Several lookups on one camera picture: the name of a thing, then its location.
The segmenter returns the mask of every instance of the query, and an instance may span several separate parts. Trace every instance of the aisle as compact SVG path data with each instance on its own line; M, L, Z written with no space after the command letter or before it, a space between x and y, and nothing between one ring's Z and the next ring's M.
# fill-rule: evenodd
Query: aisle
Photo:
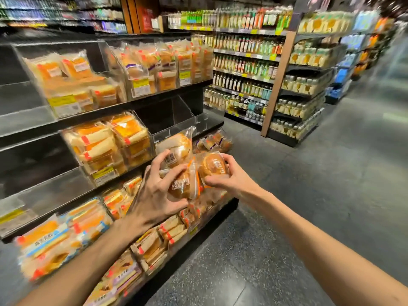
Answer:
M232 154L294 211L408 285L408 39L292 149L231 120ZM240 204L147 305L333 305L291 246Z

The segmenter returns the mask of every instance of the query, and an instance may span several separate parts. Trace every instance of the black shelf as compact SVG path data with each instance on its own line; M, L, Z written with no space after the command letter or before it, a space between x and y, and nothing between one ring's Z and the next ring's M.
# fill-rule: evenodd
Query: black shelf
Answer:
M163 100L163 98L169 98L184 92L193 91L197 88L206 87L212 82L213 81L209 79L203 82L199 82L197 84L191 84L184 87L180 87L178 89L165 91L161 93L155 93L153 95L147 95L144 97L137 98L136 100L130 102L119 103L112 106L99 108L94 111L89 111L78 115L72 115L70 117L66 117L63 119L58 119L52 123L48 123L42 126L22 130L15 133L10 133L8 135L0 137L0 148L13 144L18 144L30 139L34 139L36 137L50 135L65 128L78 125L80 123L89 122L98 118L123 113L126 110L136 110L147 105L151 105L153 103L158 103L161 100Z
M210 128L207 128L205 131L201 132L201 133L197 133L194 137L193 137L193 141L200 139L204 136L206 136L208 133L211 133L219 128L221 128L224 125L224 122L219 122L219 121L215 121L212 123L212 126ZM113 186L120 184L122 182L125 182L127 180L129 180L130 178L134 177L136 175L136 173L138 172L143 172L145 167L148 166L151 163L151 160L145 162L144 164L135 167L133 169L128 170L127 172L125 172L122 175L119 175L111 180L109 180L107 183L100 185L99 187L96 187L94 189L92 189L91 191L78 196L77 198L75 198L74 200L71 200L69 202L64 203L63 205L45 213L42 216L39 216L35 219L33 219L32 221L29 221L28 223L24 224L23 226L9 232L8 234L4 235L1 240L3 243L7 244L13 241L13 239L17 236L21 236L22 234L32 230L33 228L35 228L36 226L40 225L41 223L43 223L46 219L48 219L51 215L53 215L54 213L59 213L59 214L63 214L66 213L67 211L70 211L71 209L74 209L76 207L78 207L79 205L83 204L84 202L92 199L93 197L100 195L102 192L112 188Z

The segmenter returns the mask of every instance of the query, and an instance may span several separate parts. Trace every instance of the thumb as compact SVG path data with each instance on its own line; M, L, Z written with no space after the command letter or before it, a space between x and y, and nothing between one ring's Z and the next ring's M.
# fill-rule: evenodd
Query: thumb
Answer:
M224 190L227 190L229 178L230 177L225 174L211 175L211 176L206 176L204 178L204 182L206 185L209 185L211 187L217 187L217 188L222 188Z

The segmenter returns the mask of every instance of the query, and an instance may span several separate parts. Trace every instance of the product label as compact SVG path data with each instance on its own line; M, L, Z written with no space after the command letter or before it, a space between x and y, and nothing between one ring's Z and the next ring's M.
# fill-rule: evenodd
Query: product label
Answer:
M89 63L88 62L82 62L82 63L74 64L74 69L77 72L88 70L89 69Z
M96 185L100 186L109 180L114 179L117 175L118 174L114 170L113 166L108 166L92 174L92 177L95 180Z
M149 78L143 78L133 81L134 97L141 97L150 94Z
M75 101L73 95L53 97L47 100L57 117L69 116L82 112L82 108L79 106L78 102Z

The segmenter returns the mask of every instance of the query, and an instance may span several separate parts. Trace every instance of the finger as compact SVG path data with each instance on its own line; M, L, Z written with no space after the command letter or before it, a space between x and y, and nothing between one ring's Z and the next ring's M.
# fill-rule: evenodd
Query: finger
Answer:
M170 150L166 149L165 151L159 153L156 158L153 159L152 165L150 168L151 174L159 175L160 171L160 164L164 161L164 159L170 154Z
M237 166L239 166L239 164L234 159L234 157L232 155L230 155L230 154L222 153L221 156L224 159L224 161L228 163L229 170L230 170L231 174L233 174L235 168Z
M221 188L224 190L228 189L229 180L230 178L228 175L211 175L211 176L206 176L204 178L204 182L206 185L209 185L211 187Z
M177 176L184 172L186 169L187 164L179 164L175 168L172 168L160 182L161 186L163 186L163 188L167 190L173 183L173 181L177 178Z
M181 199L180 201L177 202L168 202L167 204L167 214L168 215L174 215L181 211L182 209L185 209L188 206L187 199Z

